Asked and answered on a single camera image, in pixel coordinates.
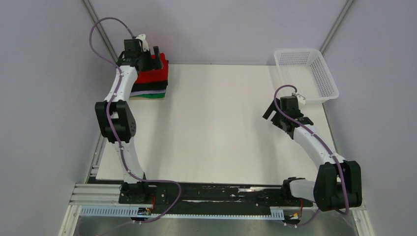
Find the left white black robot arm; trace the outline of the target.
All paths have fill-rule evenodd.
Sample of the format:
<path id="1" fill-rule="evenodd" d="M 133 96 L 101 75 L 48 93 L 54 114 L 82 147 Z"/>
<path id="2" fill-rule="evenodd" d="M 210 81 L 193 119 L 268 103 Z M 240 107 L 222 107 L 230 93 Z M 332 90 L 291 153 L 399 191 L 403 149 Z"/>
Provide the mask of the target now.
<path id="1" fill-rule="evenodd" d="M 124 41 L 124 51 L 115 64 L 116 76 L 110 92 L 94 107 L 101 135 L 114 146 L 122 166 L 121 204 L 143 204 L 150 199 L 148 181 L 135 150 L 137 125 L 128 104 L 138 75 L 163 67 L 159 48 L 155 46 L 154 54 L 151 54 L 145 37 L 141 34 Z"/>

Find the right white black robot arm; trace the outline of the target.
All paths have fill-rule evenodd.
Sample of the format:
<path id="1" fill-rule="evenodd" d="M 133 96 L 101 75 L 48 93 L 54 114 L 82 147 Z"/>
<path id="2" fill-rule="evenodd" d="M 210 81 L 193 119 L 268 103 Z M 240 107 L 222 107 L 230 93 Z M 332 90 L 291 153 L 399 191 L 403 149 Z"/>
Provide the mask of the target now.
<path id="1" fill-rule="evenodd" d="M 302 199 L 314 202 L 319 210 L 348 210 L 362 205 L 361 167 L 333 151 L 305 116 L 296 96 L 276 98 L 263 118 L 285 132 L 311 158 L 318 168 L 316 179 L 290 177 L 283 181 L 281 199 L 294 205 Z"/>

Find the red t shirt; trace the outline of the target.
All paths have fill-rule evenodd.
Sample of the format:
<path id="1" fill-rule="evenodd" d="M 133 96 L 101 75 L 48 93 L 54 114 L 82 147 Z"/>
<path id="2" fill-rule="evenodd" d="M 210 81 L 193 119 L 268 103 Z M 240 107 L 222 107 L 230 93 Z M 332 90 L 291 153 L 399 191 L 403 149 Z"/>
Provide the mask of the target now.
<path id="1" fill-rule="evenodd" d="M 168 85 L 169 63 L 164 53 L 160 54 L 163 64 L 162 69 L 140 72 L 135 84 L 158 83 Z"/>

